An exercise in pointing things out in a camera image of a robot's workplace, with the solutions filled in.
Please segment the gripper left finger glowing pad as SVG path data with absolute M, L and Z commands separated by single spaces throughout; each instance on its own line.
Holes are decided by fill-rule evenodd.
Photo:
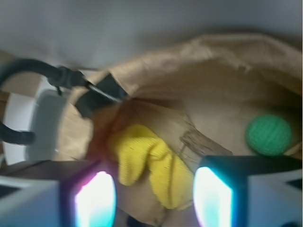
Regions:
M 0 170 L 3 227 L 111 227 L 113 177 L 97 161 L 23 161 Z

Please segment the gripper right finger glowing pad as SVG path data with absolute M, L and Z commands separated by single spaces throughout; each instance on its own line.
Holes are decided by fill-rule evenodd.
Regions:
M 300 227 L 303 168 L 287 156 L 206 156 L 193 200 L 202 227 Z

